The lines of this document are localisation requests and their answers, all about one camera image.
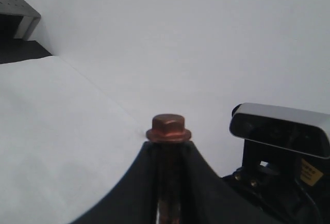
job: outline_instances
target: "perforated metal panel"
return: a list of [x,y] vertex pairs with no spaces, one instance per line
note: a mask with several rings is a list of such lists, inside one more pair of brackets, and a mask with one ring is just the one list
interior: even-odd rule
[[41,18],[40,14],[24,0],[0,0],[0,16],[2,16],[0,26],[3,29],[13,29],[14,38],[25,40],[31,35]]

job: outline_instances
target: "white wall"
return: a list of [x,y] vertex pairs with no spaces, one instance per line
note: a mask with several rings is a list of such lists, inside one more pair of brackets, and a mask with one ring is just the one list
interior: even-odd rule
[[220,175],[240,165],[237,104],[330,113],[329,0],[26,1],[42,14],[33,39],[142,129],[183,114]]

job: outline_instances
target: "bolt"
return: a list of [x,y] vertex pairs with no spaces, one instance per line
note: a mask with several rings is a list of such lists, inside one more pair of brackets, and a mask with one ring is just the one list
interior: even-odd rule
[[238,172],[234,174],[234,177],[237,181],[240,181],[242,179],[241,174],[239,174]]
[[162,114],[153,118],[152,129],[146,137],[153,142],[179,143],[188,141],[191,132],[185,129],[185,118],[175,114]]
[[257,187],[258,183],[254,179],[250,181],[252,187]]

